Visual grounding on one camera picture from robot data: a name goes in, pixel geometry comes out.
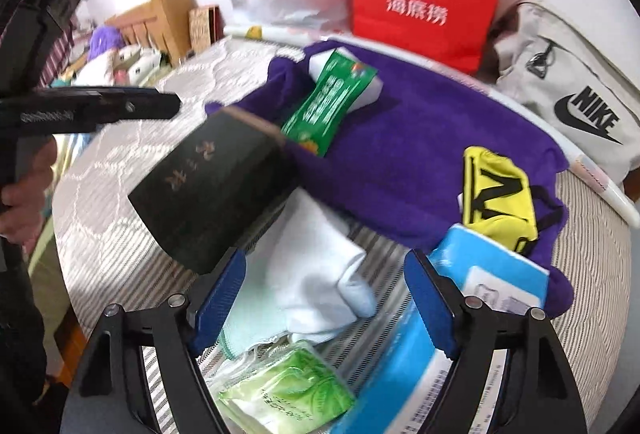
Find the person's left hand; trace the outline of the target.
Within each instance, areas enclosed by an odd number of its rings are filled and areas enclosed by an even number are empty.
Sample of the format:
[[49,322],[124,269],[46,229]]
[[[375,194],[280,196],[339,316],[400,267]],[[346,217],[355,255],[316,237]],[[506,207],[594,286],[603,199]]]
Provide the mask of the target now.
[[2,189],[1,202],[8,209],[1,214],[1,236],[9,243],[24,245],[39,230],[57,156],[58,146],[50,137],[35,154],[25,176]]

